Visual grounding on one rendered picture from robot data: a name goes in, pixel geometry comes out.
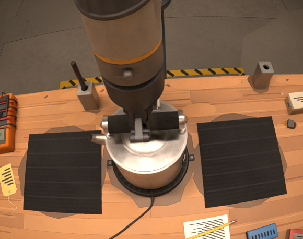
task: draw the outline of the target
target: small cardboard box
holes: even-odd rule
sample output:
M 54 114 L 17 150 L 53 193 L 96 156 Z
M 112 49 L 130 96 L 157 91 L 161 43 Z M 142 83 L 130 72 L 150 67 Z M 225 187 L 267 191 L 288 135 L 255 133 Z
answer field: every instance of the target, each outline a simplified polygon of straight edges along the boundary
M 289 115 L 303 113 L 303 92 L 289 93 L 285 105 Z

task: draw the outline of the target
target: gray concrete floor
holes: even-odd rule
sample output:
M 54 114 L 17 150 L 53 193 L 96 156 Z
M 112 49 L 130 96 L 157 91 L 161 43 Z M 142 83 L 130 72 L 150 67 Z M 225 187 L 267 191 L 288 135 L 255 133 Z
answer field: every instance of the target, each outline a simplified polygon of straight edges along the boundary
M 167 69 L 243 67 L 270 61 L 303 74 L 303 0 L 172 0 L 165 10 Z M 0 0 L 0 94 L 56 90 L 100 76 L 73 0 Z

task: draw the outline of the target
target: black mat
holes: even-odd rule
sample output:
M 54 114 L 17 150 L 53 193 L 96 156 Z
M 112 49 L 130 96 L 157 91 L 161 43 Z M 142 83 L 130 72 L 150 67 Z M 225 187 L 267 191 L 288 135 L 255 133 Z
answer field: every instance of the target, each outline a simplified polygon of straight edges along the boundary
M 24 210 L 102 214 L 101 131 L 34 134 L 29 137 Z
M 198 123 L 205 207 L 286 194 L 271 117 Z

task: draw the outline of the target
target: blue device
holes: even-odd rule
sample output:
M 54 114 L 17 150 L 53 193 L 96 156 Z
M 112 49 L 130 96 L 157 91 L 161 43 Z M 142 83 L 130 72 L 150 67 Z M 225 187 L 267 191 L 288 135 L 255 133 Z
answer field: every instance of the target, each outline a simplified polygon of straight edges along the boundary
M 272 239 L 277 237 L 276 224 L 270 224 L 247 232 L 248 239 Z

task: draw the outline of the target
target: black power cord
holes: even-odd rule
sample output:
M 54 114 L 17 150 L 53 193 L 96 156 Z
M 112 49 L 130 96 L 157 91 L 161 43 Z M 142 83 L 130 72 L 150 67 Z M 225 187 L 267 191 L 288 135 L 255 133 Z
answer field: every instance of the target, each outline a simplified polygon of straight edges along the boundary
M 136 218 L 134 221 L 132 221 L 128 226 L 126 226 L 122 231 L 120 231 L 119 233 L 113 235 L 109 239 L 113 239 L 113 238 L 117 237 L 118 235 L 120 235 L 121 233 L 123 233 L 126 229 L 128 229 L 131 225 L 133 225 L 135 222 L 137 222 L 143 215 L 145 215 L 152 208 L 152 206 L 154 204 L 154 197 L 153 196 L 150 197 L 150 200 L 151 200 L 151 203 L 150 203 L 149 208 L 146 211 L 144 211 L 142 215 L 140 215 L 138 218 Z

